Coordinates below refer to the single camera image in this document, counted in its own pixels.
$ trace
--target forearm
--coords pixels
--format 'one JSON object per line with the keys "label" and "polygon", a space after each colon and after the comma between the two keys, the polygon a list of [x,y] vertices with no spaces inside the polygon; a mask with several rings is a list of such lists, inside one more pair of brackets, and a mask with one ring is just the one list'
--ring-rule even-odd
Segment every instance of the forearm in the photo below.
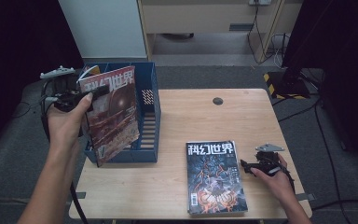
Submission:
{"label": "forearm", "polygon": [[48,154],[34,193],[19,223],[62,223],[74,176],[76,155],[66,159]]}
{"label": "forearm", "polygon": [[280,203],[287,215],[289,223],[311,223],[295,195],[287,196],[280,200]]}

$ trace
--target blue storage box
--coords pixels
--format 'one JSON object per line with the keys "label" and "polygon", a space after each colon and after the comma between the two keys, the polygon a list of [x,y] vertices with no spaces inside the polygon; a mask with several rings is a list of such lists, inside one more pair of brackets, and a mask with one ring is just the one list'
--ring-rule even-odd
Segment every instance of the blue storage box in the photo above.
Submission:
{"label": "blue storage box", "polygon": [[[101,73],[122,67],[135,66],[135,85],[138,102],[139,138],[130,147],[124,148],[107,163],[157,162],[161,109],[159,107],[158,84],[154,63],[86,63],[85,67],[98,65]],[[94,151],[87,144],[84,153],[96,163]]]}

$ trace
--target book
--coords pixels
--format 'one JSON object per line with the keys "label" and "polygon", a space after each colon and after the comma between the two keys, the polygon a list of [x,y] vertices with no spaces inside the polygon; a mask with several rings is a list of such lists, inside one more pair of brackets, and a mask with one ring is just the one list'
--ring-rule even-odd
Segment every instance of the book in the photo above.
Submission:
{"label": "book", "polygon": [[99,73],[86,67],[78,80],[82,92],[109,86],[109,93],[92,102],[83,122],[83,134],[95,152],[98,166],[114,158],[139,137],[135,89],[135,67],[127,66]]}
{"label": "book", "polygon": [[186,143],[188,213],[248,210],[234,141]]}

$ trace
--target black base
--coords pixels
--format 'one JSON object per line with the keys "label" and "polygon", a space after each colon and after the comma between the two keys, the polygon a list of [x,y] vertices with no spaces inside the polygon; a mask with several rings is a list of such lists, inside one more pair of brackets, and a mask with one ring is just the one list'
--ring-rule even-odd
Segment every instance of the black base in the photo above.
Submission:
{"label": "black base", "polygon": [[266,75],[265,80],[273,98],[310,98],[310,92],[303,80],[287,83],[283,81],[283,72],[268,72]]}

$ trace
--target barcode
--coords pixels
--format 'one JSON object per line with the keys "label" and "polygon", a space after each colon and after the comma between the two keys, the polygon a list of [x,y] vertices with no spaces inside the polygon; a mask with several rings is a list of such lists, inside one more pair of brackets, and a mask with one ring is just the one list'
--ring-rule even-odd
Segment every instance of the barcode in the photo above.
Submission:
{"label": "barcode", "polygon": [[197,205],[199,205],[198,200],[197,200],[197,194],[196,194],[196,193],[191,193],[190,198],[191,198],[191,205],[192,205],[192,206],[197,206]]}

